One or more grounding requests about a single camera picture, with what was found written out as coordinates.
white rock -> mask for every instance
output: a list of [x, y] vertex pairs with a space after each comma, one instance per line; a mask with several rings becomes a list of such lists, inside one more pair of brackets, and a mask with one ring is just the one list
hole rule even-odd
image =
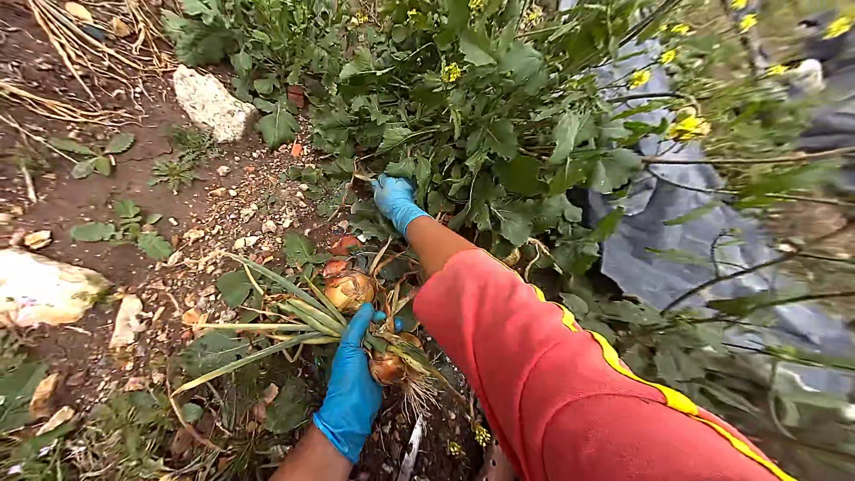
[[4, 321], [20, 326], [76, 322], [108, 286], [107, 279], [94, 270], [23, 249], [0, 250], [0, 319]]
[[119, 312], [115, 315], [113, 335], [109, 339], [110, 347], [123, 347], [133, 344], [137, 333], [142, 330], [139, 314], [143, 311], [143, 301], [136, 294], [121, 298]]
[[240, 139], [256, 116], [252, 104], [233, 97], [214, 75], [179, 65], [172, 80], [181, 108], [195, 123], [210, 128], [217, 142]]

blue nitrile glove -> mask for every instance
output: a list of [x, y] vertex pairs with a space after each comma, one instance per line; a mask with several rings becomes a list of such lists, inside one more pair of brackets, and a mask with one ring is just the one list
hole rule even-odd
[[386, 318], [366, 302], [347, 325], [333, 357], [327, 397], [313, 416], [315, 426], [348, 460], [356, 463], [380, 409], [383, 388], [371, 377], [363, 337], [372, 320]]
[[374, 202], [380, 213], [392, 221], [395, 229], [404, 236], [407, 235], [407, 225], [413, 219], [427, 215], [413, 202], [416, 190], [410, 181], [380, 174], [376, 181], [371, 181], [371, 186], [374, 188]]

plant stem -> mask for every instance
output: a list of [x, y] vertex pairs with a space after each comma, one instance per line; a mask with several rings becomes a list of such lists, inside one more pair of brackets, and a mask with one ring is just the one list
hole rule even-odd
[[[827, 240], [829, 240], [829, 239], [831, 239], [831, 238], [835, 237], [836, 235], [840, 235], [840, 234], [842, 234], [843, 232], [845, 232], [845, 231], [847, 231], [848, 229], [850, 229], [852, 226], [855, 226], [855, 223], [852, 223], [852, 222], [846, 223], [846, 225], [844, 225], [843, 227], [841, 227], [841, 228], [839, 228], [839, 229], [837, 229], [837, 230], [835, 230], [835, 231], [829, 232], [828, 234], [825, 234], [825, 235], [820, 235], [820, 236], [819, 236], [819, 237], [817, 237], [816, 239], [814, 239], [814, 240], [810, 240], [810, 241], [806, 242], [806, 243], [802, 246], [802, 249], [805, 249], [805, 248], [807, 248], [808, 246], [820, 245], [820, 244], [822, 244], [823, 242], [825, 242], [825, 241], [827, 241]], [[752, 272], [756, 272], [756, 271], [758, 271], [758, 270], [765, 269], [765, 268], [770, 267], [770, 266], [772, 266], [772, 265], [780, 264], [780, 263], [782, 263], [782, 262], [788, 261], [788, 260], [790, 260], [791, 258], [794, 258], [794, 257], [796, 257], [796, 256], [798, 256], [798, 255], [799, 255], [799, 251], [787, 252], [787, 253], [785, 253], [784, 255], [782, 255], [782, 256], [780, 256], [780, 257], [778, 257], [778, 258], [773, 258], [773, 259], [768, 260], [768, 261], [766, 261], [766, 262], [763, 262], [763, 263], [761, 263], [761, 264], [757, 264], [757, 265], [754, 265], [754, 266], [752, 266], [752, 267], [747, 267], [747, 268], [745, 268], [745, 269], [743, 269], [743, 270], [737, 270], [736, 272], [734, 272], [734, 273], [732, 273], [732, 274], [728, 274], [728, 275], [726, 275], [726, 276], [717, 276], [717, 277], [713, 277], [713, 278], [712, 278], [712, 279], [710, 279], [709, 281], [707, 281], [707, 282], [702, 282], [702, 283], [701, 283], [701, 284], [699, 284], [698, 286], [695, 286], [694, 288], [689, 289], [688, 291], [686, 291], [685, 293], [683, 293], [682, 295], [680, 295], [680, 296], [679, 296], [679, 297], [677, 297], [676, 299], [672, 300], [672, 301], [670, 302], [670, 304], [668, 304], [668, 305], [667, 305], [667, 306], [662, 310], [661, 314], [663, 314], [663, 315], [664, 315], [666, 312], [671, 311], [672, 309], [674, 309], [675, 307], [677, 307], [678, 305], [680, 305], [680, 303], [681, 303], [682, 301], [684, 301], [684, 300], [686, 300], [686, 299], [688, 299], [688, 298], [692, 297], [693, 295], [697, 294], [698, 292], [700, 292], [700, 291], [702, 291], [702, 290], [704, 290], [704, 289], [706, 289], [706, 288], [709, 288], [709, 287], [711, 287], [711, 286], [713, 286], [713, 285], [715, 285], [715, 284], [718, 284], [719, 282], [729, 281], [730, 279], [735, 279], [736, 277], [744, 276], [745, 274], [751, 274]]]
[[651, 163], [669, 163], [669, 164], [677, 164], [677, 165], [685, 165], [685, 164], [693, 164], [693, 163], [711, 163], [715, 165], [727, 165], [734, 163], [785, 163], [785, 162], [803, 162], [810, 158], [821, 158], [821, 157], [833, 157], [836, 155], [842, 155], [850, 152], [855, 152], [855, 145], [848, 147], [841, 147], [839, 149], [833, 149], [830, 151], [822, 151], [822, 152], [812, 152], [812, 153], [804, 153], [804, 152], [796, 152], [792, 155], [781, 156], [781, 157], [772, 157], [772, 158], [724, 158], [724, 159], [705, 159], [705, 160], [680, 160], [680, 159], [663, 159], [660, 157], [643, 157], [642, 162], [651, 164]]

green leafy plant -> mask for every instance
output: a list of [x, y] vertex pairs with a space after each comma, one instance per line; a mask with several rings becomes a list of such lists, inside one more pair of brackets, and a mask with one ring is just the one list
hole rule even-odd
[[163, 218], [162, 214], [148, 214], [143, 217], [142, 209], [130, 199], [114, 203], [113, 212], [119, 217], [116, 222], [75, 225], [71, 228], [71, 238], [82, 242], [135, 243], [153, 259], [169, 258], [173, 252], [172, 244], [154, 230], [154, 224]]
[[119, 133], [113, 136], [103, 148], [96, 145], [83, 145], [77, 140], [70, 138], [61, 139], [51, 137], [48, 142], [61, 151], [67, 151], [82, 157], [82, 160], [71, 169], [71, 176], [75, 179], [85, 179], [92, 172], [101, 175], [109, 175], [112, 171], [113, 162], [107, 157], [109, 154], [121, 154], [133, 145], [134, 135]]

yellow flower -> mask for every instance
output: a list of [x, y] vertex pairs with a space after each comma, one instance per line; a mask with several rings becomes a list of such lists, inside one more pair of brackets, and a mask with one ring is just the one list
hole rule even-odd
[[748, 14], [740, 20], [740, 32], [748, 32], [755, 25], [757, 25], [757, 14]]
[[487, 444], [489, 444], [492, 439], [486, 428], [480, 424], [475, 424], [475, 428], [472, 431], [475, 433], [475, 440], [478, 444], [480, 444], [482, 448], [486, 448]]
[[445, 83], [452, 83], [460, 77], [460, 74], [460, 67], [457, 66], [457, 62], [452, 62], [442, 68], [442, 81]]
[[659, 56], [659, 62], [663, 65], [668, 65], [677, 58], [677, 49], [666, 50]]
[[828, 27], [825, 29], [825, 36], [823, 40], [834, 39], [843, 35], [852, 28], [852, 23], [855, 22], [855, 18], [849, 15], [841, 15], [834, 19], [831, 23], [828, 24]]
[[790, 68], [786, 65], [772, 65], [766, 69], [767, 75], [780, 75], [787, 72]]
[[710, 128], [710, 123], [703, 117], [691, 114], [677, 123], [672, 123], [666, 136], [677, 141], [695, 140], [707, 135]]
[[671, 27], [672, 33], [679, 33], [680, 35], [686, 35], [687, 33], [689, 33], [690, 30], [691, 28], [685, 23], [678, 23]]
[[643, 86], [650, 81], [650, 70], [636, 70], [629, 76], [629, 90]]

